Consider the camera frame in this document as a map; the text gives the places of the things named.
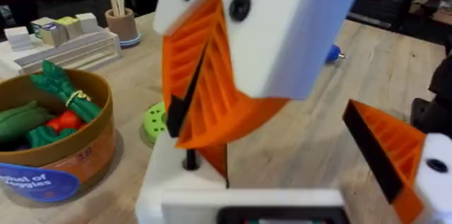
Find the blue label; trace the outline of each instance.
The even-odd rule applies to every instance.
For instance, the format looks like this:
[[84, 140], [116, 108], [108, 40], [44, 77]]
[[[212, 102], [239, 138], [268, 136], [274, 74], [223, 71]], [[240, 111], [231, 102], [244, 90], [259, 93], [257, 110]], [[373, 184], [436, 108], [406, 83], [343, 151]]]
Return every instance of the blue label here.
[[0, 163], [1, 181], [18, 194], [35, 201], [53, 202], [76, 193], [78, 178], [62, 171]]

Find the wooden workbench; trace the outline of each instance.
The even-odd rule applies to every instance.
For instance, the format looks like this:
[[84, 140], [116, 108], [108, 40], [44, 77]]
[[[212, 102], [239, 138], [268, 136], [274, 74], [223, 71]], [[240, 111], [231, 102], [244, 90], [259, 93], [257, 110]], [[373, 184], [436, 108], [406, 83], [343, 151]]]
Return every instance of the wooden workbench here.
[[[111, 85], [119, 146], [99, 185], [64, 204], [30, 203], [0, 192], [1, 223], [136, 223], [134, 204], [151, 149], [143, 142], [143, 113], [162, 99], [161, 41], [153, 16], [142, 16], [139, 46], [98, 73]], [[398, 223], [395, 213], [342, 122], [348, 99], [408, 120], [413, 98], [427, 87], [444, 48], [346, 21], [336, 40], [350, 57], [326, 66], [311, 96], [291, 102], [258, 131], [230, 145], [233, 188], [335, 187], [352, 223]]]

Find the orange triangular piece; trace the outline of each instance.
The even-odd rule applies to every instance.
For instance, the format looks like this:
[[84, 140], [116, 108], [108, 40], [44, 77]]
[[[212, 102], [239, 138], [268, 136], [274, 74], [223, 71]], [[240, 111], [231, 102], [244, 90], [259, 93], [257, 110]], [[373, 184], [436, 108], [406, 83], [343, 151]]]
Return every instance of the orange triangular piece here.
[[357, 110], [398, 174], [411, 186], [422, 153], [425, 134], [385, 112], [358, 101], [351, 100], [350, 105]]

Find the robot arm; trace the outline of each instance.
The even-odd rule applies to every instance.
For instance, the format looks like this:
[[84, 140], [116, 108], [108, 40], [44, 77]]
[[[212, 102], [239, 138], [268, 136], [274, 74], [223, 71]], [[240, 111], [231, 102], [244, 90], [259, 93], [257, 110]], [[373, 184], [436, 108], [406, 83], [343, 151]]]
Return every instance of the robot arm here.
[[[221, 175], [227, 176], [226, 143], [261, 126], [288, 100], [307, 98], [353, 1], [159, 0], [154, 29], [164, 36], [167, 126], [178, 138], [176, 147], [196, 149], [203, 159], [197, 170], [187, 172], [181, 167], [184, 151], [173, 149], [166, 134], [158, 139], [137, 201], [140, 222], [312, 223], [278, 220], [285, 215], [286, 220], [349, 223], [338, 191], [225, 191]], [[400, 219], [409, 223], [428, 213], [422, 210], [428, 201], [414, 200], [410, 182], [401, 178], [403, 167], [386, 164], [400, 185], [382, 187], [392, 193], [391, 200], [403, 201], [394, 206], [417, 202], [424, 207], [408, 216], [406, 208], [396, 209]], [[429, 186], [423, 188], [433, 193]], [[256, 205], [265, 211], [256, 212]]]

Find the orange 3d-printed part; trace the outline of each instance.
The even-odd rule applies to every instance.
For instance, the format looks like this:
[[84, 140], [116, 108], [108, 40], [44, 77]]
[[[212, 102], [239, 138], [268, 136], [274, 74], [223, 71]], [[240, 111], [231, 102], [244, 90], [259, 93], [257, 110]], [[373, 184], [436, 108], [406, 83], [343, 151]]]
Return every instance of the orange 3d-printed part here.
[[400, 221], [412, 223], [424, 208], [412, 187], [426, 135], [354, 100], [348, 103], [344, 122]]
[[163, 40], [163, 92], [167, 108], [172, 95], [184, 98], [204, 49], [177, 147], [198, 149], [219, 169], [220, 161], [213, 158], [217, 153], [224, 155], [225, 144], [261, 126], [287, 100], [252, 99], [235, 88], [222, 2], [206, 0]]

